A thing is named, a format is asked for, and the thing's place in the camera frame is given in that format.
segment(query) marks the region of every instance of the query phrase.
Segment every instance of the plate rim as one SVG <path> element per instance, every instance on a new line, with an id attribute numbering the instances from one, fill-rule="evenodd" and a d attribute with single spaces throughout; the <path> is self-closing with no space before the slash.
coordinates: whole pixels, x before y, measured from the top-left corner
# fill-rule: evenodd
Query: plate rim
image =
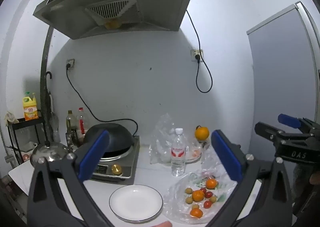
<path id="1" fill-rule="evenodd" d="M 159 196 L 161 197 L 161 206 L 160 206 L 159 211 L 158 211 L 156 214 L 154 214 L 153 216 L 151 216 L 151 217 L 149 217 L 149 218 L 146 218 L 146 219 L 143 219 L 143 220 L 136 220 L 136 221 L 135 221 L 135 220 L 125 219 L 125 218 L 119 216 L 118 214 L 116 214 L 116 213 L 113 211 L 113 209 L 112 209 L 112 207 L 111 207 L 111 204 L 110 204 L 110 199 L 111 199 L 112 195 L 113 195 L 117 190 L 119 190 L 119 189 L 121 189 L 121 188 L 124 188 L 124 187 L 132 186 L 132 185 L 135 185 L 135 186 L 146 186 L 146 187 L 149 187 L 149 188 L 155 190 L 155 191 L 159 194 Z M 162 198 L 161 193 L 160 193 L 158 190 L 156 190 L 155 188 L 151 187 L 151 186 L 143 185 L 143 184 L 131 184 L 131 185 L 121 186 L 121 187 L 117 188 L 116 190 L 114 190 L 114 191 L 112 192 L 112 194 L 111 194 L 110 197 L 109 197 L 109 207 L 110 207 L 111 211 L 112 211 L 117 217 L 119 217 L 121 220 L 123 220 L 123 221 L 129 221 L 129 222 L 132 222 L 132 223 L 140 223 L 140 222 L 145 222 L 145 221 L 148 221 L 148 220 L 152 219 L 153 217 L 155 217 L 156 215 L 158 215 L 159 212 L 161 212 L 161 210 L 162 210 L 162 208 L 163 208 L 163 198 Z"/>

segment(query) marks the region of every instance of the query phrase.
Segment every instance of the digital display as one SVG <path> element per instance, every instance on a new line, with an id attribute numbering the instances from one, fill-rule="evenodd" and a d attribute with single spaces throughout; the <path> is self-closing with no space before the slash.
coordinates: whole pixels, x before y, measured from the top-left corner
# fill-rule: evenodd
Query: digital display
<path id="1" fill-rule="evenodd" d="M 99 165 L 99 166 L 96 167 L 94 172 L 98 173 L 98 174 L 106 174 L 107 173 L 107 169 L 108 169 L 108 166 Z"/>

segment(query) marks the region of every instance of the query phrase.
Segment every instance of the range hood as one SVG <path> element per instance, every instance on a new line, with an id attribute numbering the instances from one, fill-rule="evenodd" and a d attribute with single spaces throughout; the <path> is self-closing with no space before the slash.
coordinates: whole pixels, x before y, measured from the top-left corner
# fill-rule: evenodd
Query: range hood
<path id="1" fill-rule="evenodd" d="M 45 0 L 33 15 L 71 39 L 122 31 L 178 31 L 190 0 Z"/>

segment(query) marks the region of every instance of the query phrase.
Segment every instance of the white countertop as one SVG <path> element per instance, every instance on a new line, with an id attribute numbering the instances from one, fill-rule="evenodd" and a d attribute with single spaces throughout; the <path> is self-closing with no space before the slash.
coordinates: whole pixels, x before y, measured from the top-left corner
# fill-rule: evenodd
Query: white countertop
<path id="1" fill-rule="evenodd" d="M 194 162 L 187 164 L 186 173 L 193 172 L 201 168 L 200 162 Z M 26 193 L 29 193 L 29 188 L 31 184 L 33 167 L 30 161 L 27 161 L 20 166 L 12 169 L 9 172 L 10 177 L 15 181 L 15 183 Z M 134 184 L 148 185 L 156 189 L 162 196 L 166 194 L 169 187 L 177 182 L 180 177 L 174 177 L 171 175 L 171 168 L 162 164 L 150 164 L 150 158 L 148 153 L 148 146 L 142 145 L 140 147 L 138 163 L 136 174 L 134 178 Z M 62 194 L 69 207 L 71 214 L 79 219 L 82 219 L 79 214 L 71 196 L 68 192 L 66 184 L 63 179 L 58 179 Z M 84 186 L 91 195 L 92 199 L 96 202 L 100 210 L 106 215 L 106 217 L 115 226 L 135 226 L 136 224 L 126 223 L 120 220 L 117 216 L 113 214 L 109 207 L 109 197 L 110 195 L 119 187 L 120 184 L 104 183 L 94 180 L 84 181 Z M 255 201 L 256 195 L 260 189 L 261 183 L 256 182 L 252 194 L 249 197 L 246 206 L 242 210 L 239 218 L 245 217 L 251 210 L 253 203 Z M 150 227 L 157 225 L 159 223 L 167 221 L 167 217 L 160 214 L 157 218 L 148 223 L 139 224 L 140 226 Z M 173 227 L 185 227 L 185 224 L 172 222 Z M 205 226 L 206 224 L 198 224 L 194 226 Z"/>

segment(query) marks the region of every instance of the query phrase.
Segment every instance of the refrigerator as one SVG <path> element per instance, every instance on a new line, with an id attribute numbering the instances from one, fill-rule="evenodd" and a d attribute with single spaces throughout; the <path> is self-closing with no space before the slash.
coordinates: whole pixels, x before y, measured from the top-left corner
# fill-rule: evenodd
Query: refrigerator
<path id="1" fill-rule="evenodd" d="M 320 47 L 318 29 L 301 2 L 247 31 L 253 60 L 254 116 L 249 152 L 271 161 L 275 148 L 254 132 L 261 121 L 285 132 L 299 130 L 280 124 L 278 115 L 320 123 Z M 285 161 L 290 184 L 295 163 Z"/>

